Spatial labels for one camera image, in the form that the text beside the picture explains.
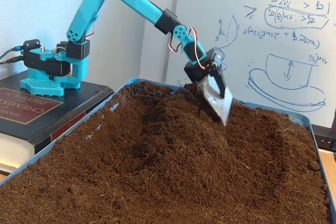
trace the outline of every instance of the metal scoop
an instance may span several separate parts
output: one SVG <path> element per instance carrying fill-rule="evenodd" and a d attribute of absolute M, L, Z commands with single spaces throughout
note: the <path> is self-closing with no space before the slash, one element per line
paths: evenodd
<path fill-rule="evenodd" d="M 224 98 L 222 98 L 215 78 L 209 74 L 198 83 L 198 88 L 212 109 L 220 117 L 222 123 L 226 125 L 233 101 L 233 95 L 229 88 L 225 88 Z"/>
<path fill-rule="evenodd" d="M 196 65 L 188 62 L 184 70 L 192 82 L 198 83 L 204 98 L 226 125 L 233 96 L 224 81 L 220 56 L 214 49 L 209 50 L 204 60 L 200 62 L 197 59 Z"/>

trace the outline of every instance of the handwritten equation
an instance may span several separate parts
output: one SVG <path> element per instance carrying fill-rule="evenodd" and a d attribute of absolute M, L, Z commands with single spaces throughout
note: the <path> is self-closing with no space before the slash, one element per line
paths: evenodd
<path fill-rule="evenodd" d="M 274 39 L 278 40 L 281 38 L 288 38 L 293 41 L 298 41 L 301 43 L 305 43 L 307 45 L 313 46 L 315 49 L 318 49 L 320 47 L 320 40 L 319 39 L 311 39 L 306 37 L 303 34 L 296 34 L 295 30 L 292 33 L 281 33 L 281 32 L 274 32 L 269 30 L 262 30 L 262 29 L 255 29 L 251 26 L 248 27 L 248 29 L 245 29 L 243 32 L 243 35 L 252 35 L 259 39 Z"/>
<path fill-rule="evenodd" d="M 270 5 L 304 10 L 305 12 L 319 15 L 329 15 L 330 2 L 323 1 L 293 1 L 293 0 L 271 0 Z"/>
<path fill-rule="evenodd" d="M 270 6 L 265 10 L 265 21 L 269 26 L 279 29 L 323 29 L 329 19 L 324 15 L 306 13 L 287 7 Z"/>

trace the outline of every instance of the soil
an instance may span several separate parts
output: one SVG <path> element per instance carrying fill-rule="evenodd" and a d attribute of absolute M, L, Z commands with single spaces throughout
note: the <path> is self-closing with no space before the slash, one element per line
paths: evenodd
<path fill-rule="evenodd" d="M 118 108 L 111 112 L 113 105 Z M 309 131 L 141 83 L 0 188 L 0 223 L 331 223 Z"/>

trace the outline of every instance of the connector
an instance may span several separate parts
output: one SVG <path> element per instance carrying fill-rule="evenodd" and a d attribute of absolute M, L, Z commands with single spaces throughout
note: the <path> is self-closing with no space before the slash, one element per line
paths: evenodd
<path fill-rule="evenodd" d="M 0 65 L 7 64 L 7 63 L 15 63 L 15 62 L 18 62 L 18 61 L 21 61 L 21 60 L 23 60 L 23 55 L 12 57 L 12 58 L 10 58 L 6 61 L 0 62 Z"/>

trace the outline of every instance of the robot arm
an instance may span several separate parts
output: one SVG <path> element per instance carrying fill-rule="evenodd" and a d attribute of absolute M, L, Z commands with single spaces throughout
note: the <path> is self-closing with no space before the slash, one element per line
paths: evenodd
<path fill-rule="evenodd" d="M 68 41 L 57 44 L 54 50 L 41 48 L 39 40 L 26 41 L 23 47 L 11 49 L 12 51 L 23 50 L 23 55 L 3 63 L 23 60 L 28 68 L 28 78 L 21 81 L 21 88 L 32 94 L 56 96 L 62 96 L 66 88 L 80 88 L 80 83 L 87 74 L 87 57 L 90 52 L 87 33 L 97 20 L 98 11 L 104 1 L 83 0 L 67 31 Z M 184 70 L 191 81 L 200 82 L 207 75 L 214 77 L 219 87 L 219 95 L 224 98 L 226 86 L 220 57 L 214 50 L 205 52 L 198 42 L 197 33 L 193 28 L 188 32 L 173 13 L 169 10 L 161 10 L 149 0 L 121 1 L 150 21 L 162 33 L 170 33 L 170 49 L 177 52 L 181 45 L 182 51 L 189 59 Z M 194 37 L 190 37 L 191 31 L 194 33 Z M 176 50 L 171 46 L 173 37 L 180 41 Z"/>
<path fill-rule="evenodd" d="M 225 82 L 222 74 L 222 62 L 219 56 L 211 50 L 206 53 L 201 44 L 197 41 L 196 31 L 194 37 L 190 37 L 190 31 L 177 20 L 177 17 L 169 10 L 162 11 L 149 0 L 121 0 L 141 16 L 150 21 L 157 29 L 164 34 L 171 33 L 181 42 L 182 51 L 188 57 L 189 63 L 185 66 L 185 71 L 191 81 L 199 82 L 206 75 L 210 74 L 217 82 L 220 89 L 220 96 L 223 98 L 225 93 Z M 83 45 L 86 43 L 86 33 L 92 23 L 98 18 L 97 13 L 104 0 L 83 0 L 67 32 L 68 44 Z M 67 52 L 68 57 L 72 58 L 71 52 Z"/>

